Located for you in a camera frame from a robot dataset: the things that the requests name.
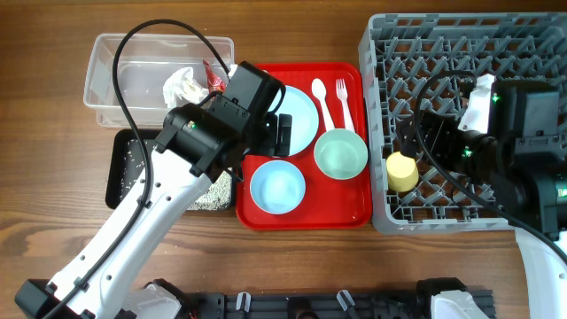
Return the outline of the yellow plastic cup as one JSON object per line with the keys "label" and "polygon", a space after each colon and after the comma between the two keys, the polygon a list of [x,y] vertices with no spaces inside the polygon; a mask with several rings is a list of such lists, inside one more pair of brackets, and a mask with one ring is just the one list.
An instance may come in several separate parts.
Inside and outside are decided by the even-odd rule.
{"label": "yellow plastic cup", "polygon": [[394,152],[386,159],[386,173],[390,190],[411,191],[417,185],[419,174],[416,160]]}

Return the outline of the small light blue bowl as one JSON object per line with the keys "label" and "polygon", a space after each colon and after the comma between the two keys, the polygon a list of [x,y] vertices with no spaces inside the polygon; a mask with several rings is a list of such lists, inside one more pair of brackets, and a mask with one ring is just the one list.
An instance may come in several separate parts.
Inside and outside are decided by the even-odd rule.
{"label": "small light blue bowl", "polygon": [[300,170],[284,160],[271,160],[259,166],[250,182],[254,204],[262,211],[288,214],[299,206],[306,194],[306,181]]}

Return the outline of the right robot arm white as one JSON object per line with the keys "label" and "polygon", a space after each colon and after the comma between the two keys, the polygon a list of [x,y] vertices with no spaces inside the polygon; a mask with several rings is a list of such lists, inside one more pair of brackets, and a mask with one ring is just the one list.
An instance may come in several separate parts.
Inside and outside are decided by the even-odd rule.
{"label": "right robot arm white", "polygon": [[547,82],[474,80],[457,121],[415,111],[397,129],[401,153],[422,151],[457,189],[452,176],[487,183],[494,211],[515,229],[532,318],[566,316],[566,136],[559,131],[560,94]]}

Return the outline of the green plastic bowl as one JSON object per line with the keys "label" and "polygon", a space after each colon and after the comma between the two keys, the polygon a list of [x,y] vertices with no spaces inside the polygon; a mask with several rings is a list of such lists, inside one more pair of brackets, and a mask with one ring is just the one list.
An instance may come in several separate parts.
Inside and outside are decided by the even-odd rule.
{"label": "green plastic bowl", "polygon": [[328,177],[349,180],[359,175],[369,160],[368,147],[355,132],[335,128],[315,142],[315,164]]}

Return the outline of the red snack wrapper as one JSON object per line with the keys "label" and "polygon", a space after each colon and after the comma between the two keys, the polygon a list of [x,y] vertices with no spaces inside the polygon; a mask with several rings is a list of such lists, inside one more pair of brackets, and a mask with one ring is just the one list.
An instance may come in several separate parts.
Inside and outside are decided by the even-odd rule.
{"label": "red snack wrapper", "polygon": [[213,71],[211,65],[206,60],[203,61],[203,66],[206,71],[207,87],[209,91],[223,92],[226,89],[225,81]]}

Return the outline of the rice food waste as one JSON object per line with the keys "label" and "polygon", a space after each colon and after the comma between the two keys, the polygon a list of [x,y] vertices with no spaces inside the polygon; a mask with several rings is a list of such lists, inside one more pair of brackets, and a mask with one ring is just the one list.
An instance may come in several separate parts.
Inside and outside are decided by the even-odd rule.
{"label": "rice food waste", "polygon": [[[119,164],[120,178],[117,182],[117,199],[120,203],[132,190],[137,178],[144,169],[143,155],[135,139],[128,140],[125,144],[122,161]],[[231,205],[232,200],[232,178],[223,172],[217,181],[198,198],[191,206],[190,211],[217,211]]]}

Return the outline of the white napkin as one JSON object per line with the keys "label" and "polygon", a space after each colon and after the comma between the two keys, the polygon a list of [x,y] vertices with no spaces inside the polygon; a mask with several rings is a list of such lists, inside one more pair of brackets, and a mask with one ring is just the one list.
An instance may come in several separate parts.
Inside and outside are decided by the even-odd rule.
{"label": "white napkin", "polygon": [[197,104],[208,94],[209,90],[195,80],[191,66],[174,72],[163,86],[163,98],[169,109],[186,103]]}

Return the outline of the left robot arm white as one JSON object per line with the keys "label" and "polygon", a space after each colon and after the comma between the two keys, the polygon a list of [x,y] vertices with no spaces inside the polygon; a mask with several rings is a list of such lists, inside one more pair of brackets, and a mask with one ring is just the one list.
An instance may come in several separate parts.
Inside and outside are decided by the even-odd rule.
{"label": "left robot arm white", "polygon": [[47,279],[28,279],[15,303],[28,318],[179,318],[183,293],[167,282],[133,281],[181,215],[248,151],[289,152],[291,125],[271,105],[274,76],[241,63],[223,92],[170,111],[133,188],[88,245]]}

